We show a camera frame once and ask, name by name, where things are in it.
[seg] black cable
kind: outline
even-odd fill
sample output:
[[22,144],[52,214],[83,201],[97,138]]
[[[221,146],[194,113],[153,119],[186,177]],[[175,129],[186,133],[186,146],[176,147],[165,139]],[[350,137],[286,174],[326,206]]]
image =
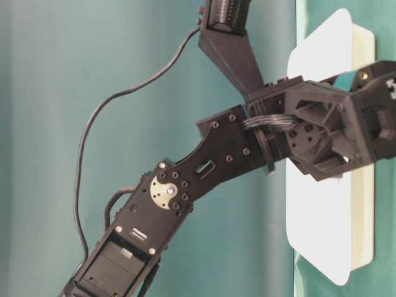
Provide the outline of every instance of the black cable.
[[106,232],[107,228],[110,226],[110,212],[111,209],[113,208],[114,204],[118,201],[118,199],[124,195],[124,194],[130,194],[135,191],[134,187],[122,187],[121,189],[118,189],[117,192],[115,192],[109,202],[107,202],[107,205],[105,207],[105,211],[103,212],[103,231]]
[[144,297],[144,295],[146,295],[146,293],[149,290],[151,284],[153,283],[154,277],[157,274],[158,269],[160,268],[160,262],[161,262],[161,258],[158,260],[157,263],[155,263],[154,267],[147,274],[146,278],[144,279],[143,285],[140,288],[140,291],[139,291],[139,294],[137,295],[137,297]]
[[91,129],[92,123],[98,116],[99,112],[112,100],[115,98],[128,95],[130,93],[136,92],[140,90],[141,88],[145,87],[146,85],[152,83],[154,80],[158,79],[161,77],[164,73],[166,73],[174,64],[175,62],[179,59],[181,53],[183,52],[184,47],[186,46],[187,42],[190,40],[191,37],[193,37],[200,28],[195,28],[193,31],[191,31],[187,37],[183,40],[183,42],[180,44],[178,51],[176,54],[173,56],[172,60],[159,72],[157,72],[155,75],[153,75],[151,78],[146,80],[144,83],[138,85],[137,87],[130,88],[118,93],[113,94],[109,98],[107,98],[102,104],[100,104],[96,110],[92,113],[90,119],[87,122],[87,125],[84,129],[84,132],[82,133],[80,144],[79,144],[79,150],[77,152],[77,168],[75,170],[75,182],[74,182],[74,197],[73,197],[73,216],[74,216],[74,223],[75,227],[77,229],[77,234],[79,235],[79,238],[82,243],[82,247],[84,250],[84,258],[82,263],[80,264],[79,267],[88,259],[88,244],[87,240],[85,239],[84,232],[82,231],[81,228],[81,222],[80,222],[80,215],[79,215],[79,195],[80,195],[80,182],[81,182],[81,171],[82,171],[82,157],[84,154],[84,146],[85,146],[85,141],[87,140],[88,133]]

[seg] robotic arm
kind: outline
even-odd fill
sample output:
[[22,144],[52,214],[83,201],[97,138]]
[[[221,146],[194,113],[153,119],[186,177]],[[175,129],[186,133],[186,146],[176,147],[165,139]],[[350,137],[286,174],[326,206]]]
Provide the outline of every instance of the robotic arm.
[[[244,29],[250,1],[206,0],[199,46],[244,97],[197,123],[202,141],[144,174],[60,297],[143,296],[194,202],[218,184],[290,158],[320,181],[396,155],[396,62],[322,82],[264,85]],[[348,90],[339,89],[353,75]]]

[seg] teal backdrop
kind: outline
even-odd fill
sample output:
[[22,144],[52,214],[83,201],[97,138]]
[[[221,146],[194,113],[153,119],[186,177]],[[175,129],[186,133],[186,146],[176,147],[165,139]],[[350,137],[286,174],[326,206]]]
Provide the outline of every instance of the teal backdrop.
[[[347,8],[354,23],[376,36],[377,59],[396,60],[396,1],[394,0],[297,0],[305,11],[310,34],[339,8]],[[374,261],[351,273],[345,286],[334,285],[308,261],[296,258],[296,297],[395,296],[396,295],[396,161],[376,164]]]
[[[202,2],[0,1],[0,296],[55,297],[67,282],[82,258],[72,189],[86,120],[169,61]],[[294,0],[252,1],[247,28],[267,82],[286,74],[295,23]],[[85,150],[89,246],[115,190],[164,157],[187,155],[200,141],[198,120],[242,102],[195,37],[166,76],[107,107]],[[284,183],[279,163],[275,176],[256,170],[198,201],[148,296],[291,296]]]

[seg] white board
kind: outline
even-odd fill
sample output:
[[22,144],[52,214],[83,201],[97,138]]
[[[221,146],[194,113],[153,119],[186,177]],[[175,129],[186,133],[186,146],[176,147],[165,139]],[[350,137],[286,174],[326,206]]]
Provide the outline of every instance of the white board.
[[[322,80],[375,60],[374,35],[340,9],[293,50],[288,77]],[[374,255],[374,165],[316,182],[286,163],[291,246],[337,285]]]

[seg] wire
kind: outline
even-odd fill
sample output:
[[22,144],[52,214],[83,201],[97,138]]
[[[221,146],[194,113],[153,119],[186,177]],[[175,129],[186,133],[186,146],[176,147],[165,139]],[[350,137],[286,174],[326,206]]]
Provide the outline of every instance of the wire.
[[271,125],[277,131],[286,131],[295,127],[297,123],[298,119],[290,114],[268,114],[246,119],[242,122],[242,127],[246,131],[257,126]]
[[154,80],[157,80],[159,77],[161,77],[164,73],[166,73],[174,64],[175,62],[179,59],[181,53],[183,52],[184,47],[186,46],[187,42],[190,40],[191,37],[193,37],[200,28],[195,28],[193,31],[191,31],[187,37],[183,40],[183,42],[180,44],[178,51],[176,54],[173,56],[172,60],[159,72],[154,74],[151,78],[146,80],[144,83],[134,87],[134,88],[129,88],[127,90],[118,92],[107,98],[102,104],[100,104],[96,110],[92,113],[91,117],[89,118],[84,132],[82,133],[80,144],[79,144],[79,149],[77,152],[77,167],[75,169],[75,181],[74,181],[74,197],[73,197],[73,216],[74,216],[74,223],[75,223],[75,228],[77,229],[77,234],[79,235],[79,238],[82,243],[82,247],[84,250],[84,258],[82,263],[80,264],[79,268],[82,266],[82,264],[88,259],[88,244],[87,240],[85,239],[84,232],[82,231],[81,228],[81,222],[80,222],[80,215],[79,215],[79,196],[80,196],[80,182],[81,182],[81,171],[82,171],[82,157],[84,154],[84,146],[85,146],[85,141],[87,140],[88,133],[91,129],[91,126],[94,122],[94,120],[97,118],[99,112],[112,100],[115,98],[125,96],[128,94],[131,94],[133,92],[136,92],[140,90],[141,88],[145,87],[146,85],[152,83]]
[[144,297],[146,295],[147,291],[149,290],[148,288],[150,288],[150,286],[153,283],[153,280],[155,278],[155,275],[157,274],[158,269],[160,268],[160,262],[161,262],[161,258],[158,260],[157,263],[155,263],[154,267],[147,274],[137,297]]
[[113,208],[114,204],[118,201],[118,199],[124,195],[124,194],[130,194],[135,191],[134,187],[122,187],[121,189],[118,189],[117,192],[115,192],[109,202],[107,202],[107,205],[105,207],[105,211],[103,212],[103,231],[106,232],[107,228],[110,226],[110,212],[111,209]]

